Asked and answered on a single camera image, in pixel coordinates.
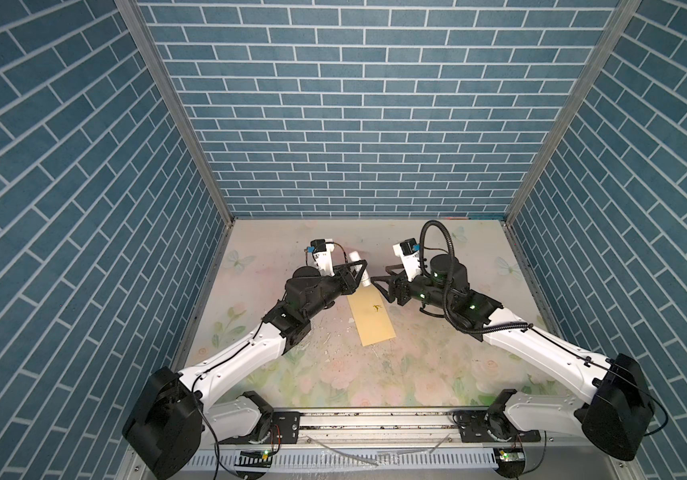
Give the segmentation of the yellow envelope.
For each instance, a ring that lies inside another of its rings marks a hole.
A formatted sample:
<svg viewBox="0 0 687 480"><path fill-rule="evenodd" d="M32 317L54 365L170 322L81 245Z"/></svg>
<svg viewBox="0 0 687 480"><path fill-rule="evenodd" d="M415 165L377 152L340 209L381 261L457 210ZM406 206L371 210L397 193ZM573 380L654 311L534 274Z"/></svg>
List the yellow envelope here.
<svg viewBox="0 0 687 480"><path fill-rule="evenodd" d="M375 286L359 287L347 297L363 346L371 346L397 337L383 296Z"/></svg>

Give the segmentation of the white glue stick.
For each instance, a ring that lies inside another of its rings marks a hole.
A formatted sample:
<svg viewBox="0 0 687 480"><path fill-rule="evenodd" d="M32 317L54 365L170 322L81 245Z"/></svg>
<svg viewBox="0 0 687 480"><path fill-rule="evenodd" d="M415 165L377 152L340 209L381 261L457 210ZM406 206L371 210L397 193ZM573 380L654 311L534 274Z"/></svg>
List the white glue stick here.
<svg viewBox="0 0 687 480"><path fill-rule="evenodd" d="M371 278L367 273L367 262L361 257L361 254L357 251L351 252L349 254L349 260L353 264L353 270L355 270L355 279L359 282L359 286L363 288L371 287Z"/></svg>

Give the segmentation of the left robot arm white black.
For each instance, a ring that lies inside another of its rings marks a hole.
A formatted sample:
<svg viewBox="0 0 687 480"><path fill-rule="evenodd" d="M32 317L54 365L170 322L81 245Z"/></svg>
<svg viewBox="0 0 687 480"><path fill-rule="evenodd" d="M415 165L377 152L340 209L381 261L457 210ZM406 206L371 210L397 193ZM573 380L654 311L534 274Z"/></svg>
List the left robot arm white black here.
<svg viewBox="0 0 687 480"><path fill-rule="evenodd" d="M298 268L255 330L199 364L151 374L122 428L151 474L157 479L177 474L197 452L204 432L217 440L263 438L270 406L253 392L228 403L220 403L221 396L297 346L309 334L312 318L340 296L355 293L365 274L367 262L357 258L333 266L328 275Z"/></svg>

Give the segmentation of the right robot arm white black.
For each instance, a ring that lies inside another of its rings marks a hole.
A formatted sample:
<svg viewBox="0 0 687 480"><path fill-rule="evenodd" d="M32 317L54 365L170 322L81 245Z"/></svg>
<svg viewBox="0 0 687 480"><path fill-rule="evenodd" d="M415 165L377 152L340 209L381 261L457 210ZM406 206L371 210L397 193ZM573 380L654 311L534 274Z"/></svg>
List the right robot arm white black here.
<svg viewBox="0 0 687 480"><path fill-rule="evenodd" d="M590 352L526 322L471 289L465 266L449 254L431 259L427 270L415 260L391 266L371 282L387 302L405 306L415 300L429 306L433 316L458 332L513 354L567 390L565 395L501 391L485 413L493 438L562 433L585 438L617 460L631 461L637 455L657 408L637 360Z"/></svg>

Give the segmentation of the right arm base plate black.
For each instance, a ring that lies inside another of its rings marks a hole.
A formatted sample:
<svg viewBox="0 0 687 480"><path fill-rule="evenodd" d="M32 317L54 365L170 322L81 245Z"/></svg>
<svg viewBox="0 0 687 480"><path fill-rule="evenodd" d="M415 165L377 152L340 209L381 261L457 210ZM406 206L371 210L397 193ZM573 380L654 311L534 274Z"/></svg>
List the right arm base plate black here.
<svg viewBox="0 0 687 480"><path fill-rule="evenodd" d="M502 417L489 419L485 410L453 410L449 419L463 443L537 443L543 440L537 430L517 431Z"/></svg>

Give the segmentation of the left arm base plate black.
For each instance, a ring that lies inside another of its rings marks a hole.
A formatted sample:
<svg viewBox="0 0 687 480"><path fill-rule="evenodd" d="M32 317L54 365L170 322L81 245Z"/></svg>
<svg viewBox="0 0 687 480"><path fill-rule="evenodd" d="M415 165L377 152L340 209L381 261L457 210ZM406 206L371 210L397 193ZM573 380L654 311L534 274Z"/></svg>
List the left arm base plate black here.
<svg viewBox="0 0 687 480"><path fill-rule="evenodd" d="M219 437L220 444L226 445L268 445L273 434L278 435L274 443L297 444L300 429L301 414L299 411L279 411L271 415L271 419L264 414L259 418L251 432L245 436Z"/></svg>

